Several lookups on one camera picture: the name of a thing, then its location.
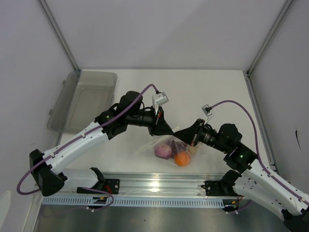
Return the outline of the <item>dark red grape bunch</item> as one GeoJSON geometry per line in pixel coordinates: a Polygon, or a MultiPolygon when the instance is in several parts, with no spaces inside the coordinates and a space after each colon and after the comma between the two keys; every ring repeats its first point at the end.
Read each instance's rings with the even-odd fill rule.
{"type": "Polygon", "coordinates": [[[176,155],[179,152],[185,151],[188,147],[188,144],[175,138],[169,139],[166,144],[170,146],[172,150],[172,155],[176,155]]]}

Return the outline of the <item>garlic bulb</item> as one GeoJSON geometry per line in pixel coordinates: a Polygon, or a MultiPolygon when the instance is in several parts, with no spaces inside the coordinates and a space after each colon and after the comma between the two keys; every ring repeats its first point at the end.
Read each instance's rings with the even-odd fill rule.
{"type": "Polygon", "coordinates": [[[194,155],[198,151],[198,146],[189,146],[187,150],[190,154],[194,155]]]}

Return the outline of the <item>clear zip top bag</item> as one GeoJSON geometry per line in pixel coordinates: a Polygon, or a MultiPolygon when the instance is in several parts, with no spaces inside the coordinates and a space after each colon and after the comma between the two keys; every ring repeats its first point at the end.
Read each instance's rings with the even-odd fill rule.
{"type": "Polygon", "coordinates": [[[206,146],[201,143],[192,146],[174,135],[161,135],[137,148],[132,157],[148,161],[165,161],[184,168],[206,152],[206,146]]]}

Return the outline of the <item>red onion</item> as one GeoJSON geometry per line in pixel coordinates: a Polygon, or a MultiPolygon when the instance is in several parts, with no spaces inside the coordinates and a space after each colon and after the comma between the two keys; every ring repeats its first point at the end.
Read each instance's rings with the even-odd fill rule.
{"type": "Polygon", "coordinates": [[[154,154],[158,158],[168,160],[172,155],[172,148],[167,144],[159,145],[154,148],[154,154]]]}

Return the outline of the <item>orange fruit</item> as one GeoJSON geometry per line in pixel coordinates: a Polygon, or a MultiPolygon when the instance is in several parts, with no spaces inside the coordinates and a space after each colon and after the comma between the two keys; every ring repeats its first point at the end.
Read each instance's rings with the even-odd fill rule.
{"type": "Polygon", "coordinates": [[[190,164],[191,157],[190,157],[188,152],[182,151],[182,152],[177,153],[174,156],[174,162],[175,162],[176,165],[178,165],[180,167],[185,167],[185,166],[190,164]]]}

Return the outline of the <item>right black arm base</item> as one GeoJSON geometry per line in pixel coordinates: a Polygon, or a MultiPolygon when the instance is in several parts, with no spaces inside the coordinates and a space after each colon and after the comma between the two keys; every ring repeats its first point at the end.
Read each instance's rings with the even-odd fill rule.
{"type": "Polygon", "coordinates": [[[201,185],[201,188],[205,190],[207,196],[229,196],[229,197],[237,196],[232,186],[223,183],[222,181],[213,181],[213,180],[204,181],[204,184],[201,185]]]}

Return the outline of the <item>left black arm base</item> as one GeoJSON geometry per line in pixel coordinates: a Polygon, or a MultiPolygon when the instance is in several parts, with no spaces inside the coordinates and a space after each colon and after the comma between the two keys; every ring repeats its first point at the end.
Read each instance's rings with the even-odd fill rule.
{"type": "Polygon", "coordinates": [[[78,187],[77,193],[79,194],[94,194],[101,193],[101,191],[109,194],[118,194],[120,188],[120,179],[105,179],[105,182],[99,181],[90,190],[85,187],[78,187]]]}

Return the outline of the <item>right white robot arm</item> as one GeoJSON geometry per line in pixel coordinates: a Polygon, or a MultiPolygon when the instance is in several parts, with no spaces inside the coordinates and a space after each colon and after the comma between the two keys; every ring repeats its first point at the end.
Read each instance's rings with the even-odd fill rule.
{"type": "Polygon", "coordinates": [[[230,170],[220,180],[224,194],[237,194],[256,202],[279,217],[291,232],[309,230],[308,194],[262,164],[258,155],[241,143],[242,135],[234,124],[223,124],[215,131],[198,119],[174,136],[188,145],[203,143],[225,154],[230,170]]]}

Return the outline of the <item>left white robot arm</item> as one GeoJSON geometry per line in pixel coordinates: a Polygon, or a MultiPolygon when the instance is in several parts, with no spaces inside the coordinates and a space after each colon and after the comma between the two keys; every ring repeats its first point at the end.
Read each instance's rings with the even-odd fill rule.
{"type": "Polygon", "coordinates": [[[102,192],[105,178],[98,168],[80,172],[67,169],[67,166],[88,149],[125,132],[129,125],[146,127],[151,136],[172,135],[162,108],[167,102],[164,92],[156,92],[152,96],[152,106],[144,107],[142,95],[129,91],[65,144],[44,152],[32,151],[29,155],[31,175],[41,194],[51,196],[63,188],[80,189],[83,184],[93,193],[102,192]]]}

